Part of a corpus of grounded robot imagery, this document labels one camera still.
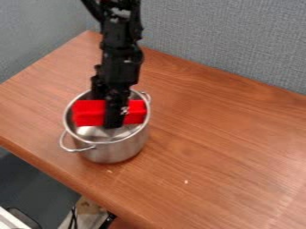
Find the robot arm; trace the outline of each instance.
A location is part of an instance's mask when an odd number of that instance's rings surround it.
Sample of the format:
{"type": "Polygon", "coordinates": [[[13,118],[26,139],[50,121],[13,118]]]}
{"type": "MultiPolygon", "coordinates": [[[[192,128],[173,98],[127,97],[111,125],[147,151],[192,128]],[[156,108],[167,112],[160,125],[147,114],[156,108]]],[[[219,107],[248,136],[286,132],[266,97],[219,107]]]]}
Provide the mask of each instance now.
{"type": "Polygon", "coordinates": [[[81,0],[100,23],[101,64],[92,77],[92,99],[105,99],[104,127],[119,128],[128,112],[131,86],[139,81],[143,53],[140,0],[81,0]]]}

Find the pot handle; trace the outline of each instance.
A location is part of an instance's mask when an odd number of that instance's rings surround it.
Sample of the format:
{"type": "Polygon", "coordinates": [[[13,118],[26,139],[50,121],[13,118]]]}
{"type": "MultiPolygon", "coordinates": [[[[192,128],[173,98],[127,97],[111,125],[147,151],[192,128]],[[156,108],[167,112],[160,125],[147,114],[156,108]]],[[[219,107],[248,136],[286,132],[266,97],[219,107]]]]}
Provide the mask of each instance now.
{"type": "Polygon", "coordinates": [[[147,100],[148,100],[148,103],[151,104],[151,102],[152,102],[152,97],[151,97],[151,95],[149,95],[145,91],[140,91],[140,94],[144,95],[144,97],[145,97],[147,100]]]}
{"type": "Polygon", "coordinates": [[[65,135],[66,135],[66,130],[62,131],[62,135],[61,135],[61,137],[60,137],[60,142],[58,142],[58,143],[60,143],[60,147],[61,147],[61,149],[62,149],[64,151],[66,151],[66,152],[69,152],[69,153],[78,153],[78,152],[84,152],[84,151],[86,151],[86,150],[89,150],[89,149],[96,148],[96,146],[90,146],[90,147],[88,147],[88,148],[66,148],[66,147],[62,145],[62,139],[64,139],[65,135]]]}

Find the red object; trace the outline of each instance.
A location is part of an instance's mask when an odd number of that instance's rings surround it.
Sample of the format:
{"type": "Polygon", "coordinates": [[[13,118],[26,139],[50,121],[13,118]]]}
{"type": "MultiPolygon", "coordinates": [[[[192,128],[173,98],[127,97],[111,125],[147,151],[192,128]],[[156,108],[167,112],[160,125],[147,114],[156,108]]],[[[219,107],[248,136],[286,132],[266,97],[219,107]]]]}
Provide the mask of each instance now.
{"type": "MultiPolygon", "coordinates": [[[[104,124],[105,100],[77,100],[73,103],[72,112],[76,126],[101,126],[104,124]]],[[[124,124],[143,123],[145,115],[147,109],[143,100],[131,100],[124,124]]]]}

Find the gray wall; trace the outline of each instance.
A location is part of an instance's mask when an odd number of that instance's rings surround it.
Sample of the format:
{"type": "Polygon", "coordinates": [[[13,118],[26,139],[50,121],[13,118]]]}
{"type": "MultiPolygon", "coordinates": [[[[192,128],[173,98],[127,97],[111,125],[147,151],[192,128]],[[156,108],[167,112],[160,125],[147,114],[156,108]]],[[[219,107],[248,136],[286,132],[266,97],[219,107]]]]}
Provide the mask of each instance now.
{"type": "Polygon", "coordinates": [[[0,82],[85,30],[78,0],[0,0],[0,82]]]}
{"type": "Polygon", "coordinates": [[[141,17],[145,46],[306,94],[304,0],[141,0],[141,17]]]}

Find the black cable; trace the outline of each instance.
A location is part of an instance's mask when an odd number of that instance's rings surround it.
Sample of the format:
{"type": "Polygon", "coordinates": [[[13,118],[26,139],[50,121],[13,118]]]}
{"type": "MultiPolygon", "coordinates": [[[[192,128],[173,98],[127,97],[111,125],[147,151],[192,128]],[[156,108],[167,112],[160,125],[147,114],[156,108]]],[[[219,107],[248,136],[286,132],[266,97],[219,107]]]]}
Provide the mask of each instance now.
{"type": "Polygon", "coordinates": [[[72,218],[68,225],[68,229],[77,229],[77,214],[74,211],[74,207],[72,208],[72,218]]]}

